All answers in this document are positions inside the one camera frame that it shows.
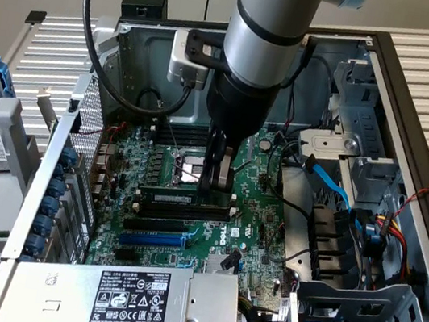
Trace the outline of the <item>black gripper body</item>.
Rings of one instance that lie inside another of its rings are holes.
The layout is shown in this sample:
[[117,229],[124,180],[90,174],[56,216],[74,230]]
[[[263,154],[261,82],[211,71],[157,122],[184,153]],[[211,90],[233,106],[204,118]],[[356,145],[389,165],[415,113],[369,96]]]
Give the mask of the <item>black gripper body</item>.
[[225,135],[228,146],[238,148],[260,130],[279,91],[279,85],[261,89],[231,74],[214,72],[206,104],[213,125]]

